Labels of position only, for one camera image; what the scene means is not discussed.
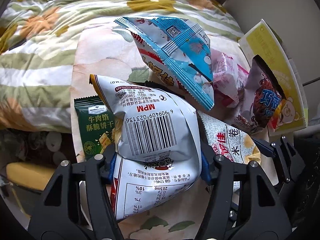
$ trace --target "yellow box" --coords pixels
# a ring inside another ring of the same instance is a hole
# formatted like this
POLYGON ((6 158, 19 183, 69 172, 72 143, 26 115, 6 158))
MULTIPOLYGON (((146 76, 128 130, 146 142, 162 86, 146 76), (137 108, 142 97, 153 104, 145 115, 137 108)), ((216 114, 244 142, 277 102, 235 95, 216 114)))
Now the yellow box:
POLYGON ((249 65, 260 55, 277 78, 286 96, 286 102, 270 135, 284 134, 303 129, 308 124, 308 105, 298 71, 285 46, 270 26, 261 20, 240 40, 239 45, 249 65))

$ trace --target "nutrition facts table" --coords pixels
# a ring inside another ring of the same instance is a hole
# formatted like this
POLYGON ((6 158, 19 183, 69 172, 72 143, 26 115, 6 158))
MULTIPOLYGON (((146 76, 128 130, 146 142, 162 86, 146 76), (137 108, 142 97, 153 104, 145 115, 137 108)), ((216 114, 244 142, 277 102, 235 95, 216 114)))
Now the nutrition facts table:
POLYGON ((188 183, 184 183, 166 186, 142 186, 127 183, 124 201, 124 217, 143 210, 143 205, 157 206, 178 192, 185 190, 188 185, 188 183))

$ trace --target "barcode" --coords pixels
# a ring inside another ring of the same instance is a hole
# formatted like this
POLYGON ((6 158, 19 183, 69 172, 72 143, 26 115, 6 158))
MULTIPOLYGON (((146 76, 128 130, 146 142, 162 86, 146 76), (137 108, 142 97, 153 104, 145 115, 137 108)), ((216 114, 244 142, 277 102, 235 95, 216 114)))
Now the barcode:
POLYGON ((177 144, 170 114, 125 123, 132 155, 146 154, 177 144))

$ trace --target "green striped fabric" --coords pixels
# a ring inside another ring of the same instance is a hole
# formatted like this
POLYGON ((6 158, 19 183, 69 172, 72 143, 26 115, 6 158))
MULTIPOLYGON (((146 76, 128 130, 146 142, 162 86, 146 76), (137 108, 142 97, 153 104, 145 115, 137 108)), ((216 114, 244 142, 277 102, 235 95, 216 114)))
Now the green striped fabric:
POLYGON ((187 18, 235 42, 243 35, 213 0, 11 0, 0 18, 0 127, 71 132, 69 89, 81 32, 149 15, 187 18))

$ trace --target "oishi logo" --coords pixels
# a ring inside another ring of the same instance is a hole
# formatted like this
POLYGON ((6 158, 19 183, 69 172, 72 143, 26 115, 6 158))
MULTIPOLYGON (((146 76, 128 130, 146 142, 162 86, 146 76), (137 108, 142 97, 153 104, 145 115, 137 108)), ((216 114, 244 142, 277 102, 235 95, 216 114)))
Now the oishi logo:
POLYGON ((139 35, 137 35, 137 34, 135 34, 135 33, 131 33, 132 34, 132 37, 137 41, 137 42, 139 42, 141 45, 143 44, 143 39, 139 36, 139 35))

